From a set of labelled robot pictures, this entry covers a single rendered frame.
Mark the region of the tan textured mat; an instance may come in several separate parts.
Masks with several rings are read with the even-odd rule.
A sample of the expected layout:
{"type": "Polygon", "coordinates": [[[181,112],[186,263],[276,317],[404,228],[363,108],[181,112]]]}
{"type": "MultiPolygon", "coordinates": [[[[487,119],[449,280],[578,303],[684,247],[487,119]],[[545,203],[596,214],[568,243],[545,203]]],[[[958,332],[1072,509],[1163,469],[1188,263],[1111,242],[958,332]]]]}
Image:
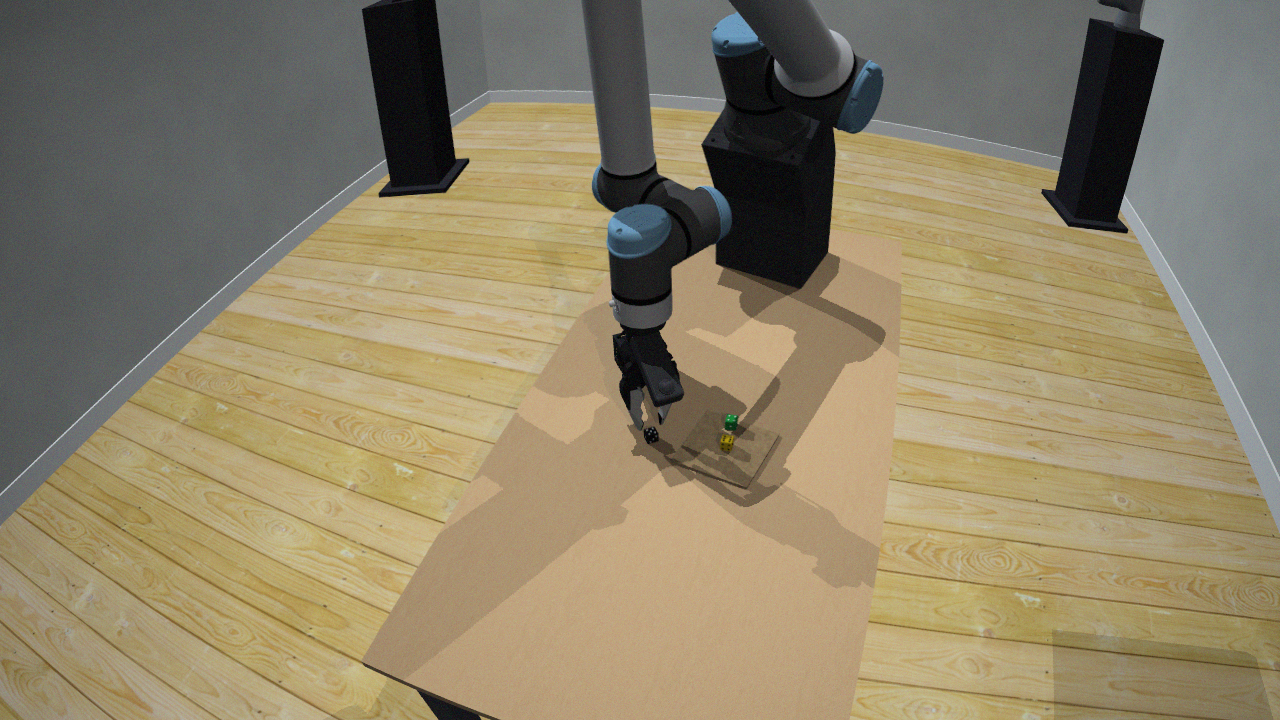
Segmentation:
{"type": "Polygon", "coordinates": [[[780,434],[745,421],[726,430],[724,421],[708,410],[671,462],[748,489],[780,434]],[[733,436],[732,451],[721,450],[722,436],[733,436]]]}

